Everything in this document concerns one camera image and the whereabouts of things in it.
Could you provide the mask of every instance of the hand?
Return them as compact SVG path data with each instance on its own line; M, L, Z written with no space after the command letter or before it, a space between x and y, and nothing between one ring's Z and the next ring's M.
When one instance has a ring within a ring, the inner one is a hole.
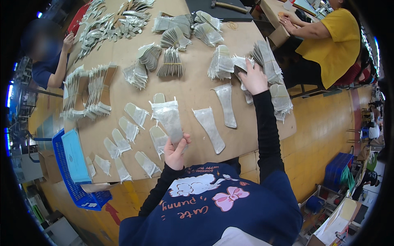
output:
M65 51L68 51L71 48L73 42L74 42L74 34L70 33L63 40L63 48L65 49Z
M238 76L242 79L246 89L252 95L260 94L268 90L267 76L260 70L260 66L255 63L255 68L252 67L249 59L246 60L247 74L239 72Z
M169 167L173 170L182 170L184 166L182 151L186 147L186 144L190 144L190 134L183 133L183 137L178 143L177 149L174 148L171 139L167 139L167 143L164 146L164 160Z
M300 20L289 13L283 13L282 18L285 19L286 21L290 21L292 24L299 26Z
M284 17L279 18L279 23L283 25L283 27L286 29L287 32L292 34L292 32L297 29L295 26L293 26L292 22Z

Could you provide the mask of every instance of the factory floor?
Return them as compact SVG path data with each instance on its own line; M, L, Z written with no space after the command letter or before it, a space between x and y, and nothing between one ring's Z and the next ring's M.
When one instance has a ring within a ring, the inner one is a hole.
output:
M289 90L291 94L300 88ZM281 153L286 173L294 194L303 202L315 191L315 184L323 183L326 165L338 154L349 152L348 139L355 134L347 129L360 128L360 109L368 108L371 86L332 95L311 98L295 98L294 115L297 132L281 141ZM60 89L51 92L62 94ZM44 94L39 95L37 108L29 119L29 131L39 137L52 137L63 128L59 118L62 99ZM40 144L40 149L50 149L50 144ZM360 145L355 145L355 154ZM256 164L258 152L240 157L241 177L259 182ZM127 217L136 216L139 208L155 187L157 178L124 182L111 189L113 199L101 211L77 208L64 182L40 183L51 208L62 212L88 245L117 245L119 223Z

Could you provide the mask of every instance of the red arrow on floor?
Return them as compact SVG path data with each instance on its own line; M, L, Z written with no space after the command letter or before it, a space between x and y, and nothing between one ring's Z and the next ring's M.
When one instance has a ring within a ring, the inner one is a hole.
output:
M109 203L105 204L105 211L109 212L111 217L113 218L113 220L115 221L115 223L120 226L121 224L121 220L118 218L117 213L119 213L118 211L116 211L116 209L114 209Z

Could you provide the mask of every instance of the blue plastic basket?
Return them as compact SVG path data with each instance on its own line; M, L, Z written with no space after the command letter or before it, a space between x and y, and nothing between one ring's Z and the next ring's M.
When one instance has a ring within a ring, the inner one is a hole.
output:
M100 191L94 193L86 193L80 185L75 184L70 176L69 168L65 158L63 142L61 137L64 135L64 129L56 133L52 138L53 149L58 162L60 174L63 177L64 183L66 184L67 190L70 193L72 200L75 205L80 208L101 211L101 208L109 200L112 200L110 191ZM96 203L94 207L89 207L91 203Z
M339 153L326 167L324 176L324 186L338 192L341 188L340 181L343 170L350 163L353 163L352 154Z

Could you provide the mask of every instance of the blue folder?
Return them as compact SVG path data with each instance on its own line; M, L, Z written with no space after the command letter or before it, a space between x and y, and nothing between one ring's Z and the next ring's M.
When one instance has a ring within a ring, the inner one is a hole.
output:
M85 164L85 158L82 153L81 143L79 142L78 132L75 129L72 129L65 133L61 139L63 141L64 153L71 179L74 183L79 184L92 183Z

